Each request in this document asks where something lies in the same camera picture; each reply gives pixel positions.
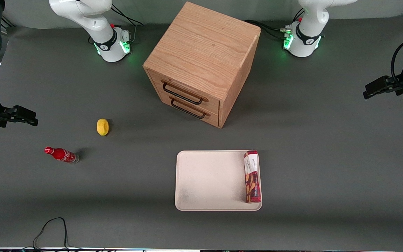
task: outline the drawer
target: drawer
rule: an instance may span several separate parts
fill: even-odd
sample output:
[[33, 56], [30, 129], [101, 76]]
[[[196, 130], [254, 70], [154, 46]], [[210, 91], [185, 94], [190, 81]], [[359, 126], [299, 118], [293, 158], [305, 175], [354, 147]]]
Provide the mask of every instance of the drawer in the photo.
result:
[[201, 107], [203, 110], [214, 114], [219, 113], [219, 100], [205, 94], [199, 94], [197, 90], [190, 91], [157, 72], [149, 70], [149, 74], [160, 97], [171, 96], [174, 99], [183, 100], [193, 107]]
[[185, 101], [182, 101], [178, 98], [174, 98], [172, 96], [161, 96], [161, 100], [165, 104], [172, 106], [177, 110], [185, 112], [195, 118], [198, 118], [204, 121], [205, 123], [209, 123], [216, 127], [219, 126], [219, 115], [217, 114], [203, 111], [192, 104], [189, 104]]

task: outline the wood grain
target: wood grain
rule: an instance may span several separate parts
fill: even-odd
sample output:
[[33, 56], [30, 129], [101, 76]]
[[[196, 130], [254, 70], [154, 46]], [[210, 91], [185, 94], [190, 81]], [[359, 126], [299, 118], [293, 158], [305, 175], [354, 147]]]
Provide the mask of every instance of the wood grain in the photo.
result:
[[195, 90], [195, 89], [187, 89], [186, 87], [182, 87], [180, 83], [175, 82], [172, 78], [166, 78], [164, 75], [161, 75], [160, 73], [157, 73], [155, 71], [149, 70], [150, 78], [152, 80], [152, 84], [155, 87], [155, 90], [158, 92], [158, 95], [161, 97], [164, 96], [173, 96], [172, 94], [167, 93], [163, 89], [163, 82], [167, 82], [168, 85], [166, 89], [173, 91], [181, 96], [186, 97], [187, 99], [191, 99], [194, 101], [198, 101], [200, 99], [203, 99], [203, 102], [200, 105], [194, 105], [194, 107], [199, 107], [202, 110], [214, 113], [214, 114], [219, 114], [219, 100], [215, 99], [214, 97], [200, 93], [200, 91]]
[[219, 127], [222, 128], [225, 124], [225, 121], [231, 112], [231, 109], [235, 103], [235, 100], [237, 99], [237, 96], [239, 96], [239, 93], [242, 89], [243, 84], [248, 78], [248, 75], [251, 70], [251, 66], [253, 64], [253, 59], [254, 59], [254, 54], [256, 52], [257, 48], [257, 42], [259, 41], [259, 35], [256, 35], [253, 41], [253, 46], [250, 48], [246, 58], [243, 61], [242, 66], [240, 67], [240, 71], [238, 75], [236, 76], [233, 85], [231, 85], [230, 90], [227, 93], [227, 97], [224, 102], [220, 103], [220, 108], [219, 108]]
[[170, 105], [176, 96], [203, 99], [190, 107], [216, 115], [204, 121], [222, 128], [253, 63], [261, 29], [186, 2], [143, 67], [158, 96]]
[[205, 114], [205, 117], [203, 119], [200, 119], [200, 121], [204, 121], [205, 123], [211, 124], [216, 127], [219, 126], [219, 116], [217, 114], [203, 111], [203, 110], [199, 109], [198, 107], [194, 107], [192, 104], [189, 104], [178, 98], [173, 98], [171, 96], [162, 96], [161, 100], [165, 104], [171, 106], [171, 102], [173, 99], [175, 100], [174, 105], [181, 107], [185, 110], [188, 110], [189, 112], [194, 113], [195, 115], [202, 116], [203, 114]]
[[224, 100], [259, 27], [187, 2], [145, 68]]

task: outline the lemon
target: lemon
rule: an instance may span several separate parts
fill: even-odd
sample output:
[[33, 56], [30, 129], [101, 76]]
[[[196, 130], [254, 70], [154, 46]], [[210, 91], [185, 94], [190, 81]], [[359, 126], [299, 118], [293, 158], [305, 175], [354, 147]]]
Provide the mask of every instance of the lemon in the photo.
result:
[[99, 119], [99, 121], [97, 121], [97, 133], [101, 136], [105, 136], [108, 134], [108, 130], [108, 121], [105, 119]]

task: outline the tray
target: tray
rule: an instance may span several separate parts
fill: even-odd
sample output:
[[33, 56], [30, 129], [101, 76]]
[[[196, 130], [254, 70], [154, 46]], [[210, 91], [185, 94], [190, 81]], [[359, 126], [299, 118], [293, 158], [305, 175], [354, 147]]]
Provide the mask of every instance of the tray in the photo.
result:
[[[245, 202], [246, 150], [184, 150], [176, 158], [175, 206], [180, 211], [256, 211]], [[261, 174], [257, 166], [259, 183]]]

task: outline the connector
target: connector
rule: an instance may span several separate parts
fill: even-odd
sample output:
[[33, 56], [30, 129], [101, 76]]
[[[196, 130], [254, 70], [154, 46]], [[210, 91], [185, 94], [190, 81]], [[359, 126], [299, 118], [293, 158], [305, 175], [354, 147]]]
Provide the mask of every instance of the connector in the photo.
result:
[[280, 28], [280, 32], [291, 34], [292, 29], [291, 28]]

